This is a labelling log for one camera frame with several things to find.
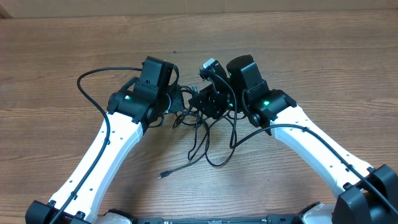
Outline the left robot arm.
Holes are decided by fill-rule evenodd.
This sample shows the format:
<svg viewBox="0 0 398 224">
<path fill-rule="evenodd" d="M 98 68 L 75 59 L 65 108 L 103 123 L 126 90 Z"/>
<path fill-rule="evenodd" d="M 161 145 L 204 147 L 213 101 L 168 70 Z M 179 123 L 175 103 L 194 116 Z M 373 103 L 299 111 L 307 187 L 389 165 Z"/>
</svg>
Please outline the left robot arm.
<svg viewBox="0 0 398 224">
<path fill-rule="evenodd" d="M 176 65 L 147 57 L 138 71 L 139 77 L 131 78 L 110 96 L 106 109 L 94 104 L 104 120 L 93 143 L 47 203 L 31 203 L 26 223 L 137 223 L 137 218 L 117 209 L 99 217 L 103 197 L 150 124 L 182 109 L 177 82 L 170 81 L 171 74 L 178 72 Z"/>
</svg>

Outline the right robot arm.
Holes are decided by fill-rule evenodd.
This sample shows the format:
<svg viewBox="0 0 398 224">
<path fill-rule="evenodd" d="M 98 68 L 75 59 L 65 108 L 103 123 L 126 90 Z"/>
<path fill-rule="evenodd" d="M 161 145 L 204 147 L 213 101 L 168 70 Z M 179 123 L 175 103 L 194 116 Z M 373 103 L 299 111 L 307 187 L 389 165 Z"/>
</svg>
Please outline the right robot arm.
<svg viewBox="0 0 398 224">
<path fill-rule="evenodd" d="M 210 82 L 189 103 L 218 119 L 226 111 L 243 113 L 258 133 L 293 149 L 327 184 L 332 205 L 314 203 L 296 215 L 267 217 L 268 223 L 396 223 L 397 174 L 348 152 L 323 132 L 282 90 L 270 89 L 250 55 L 223 67 L 215 59 L 199 70 Z"/>
</svg>

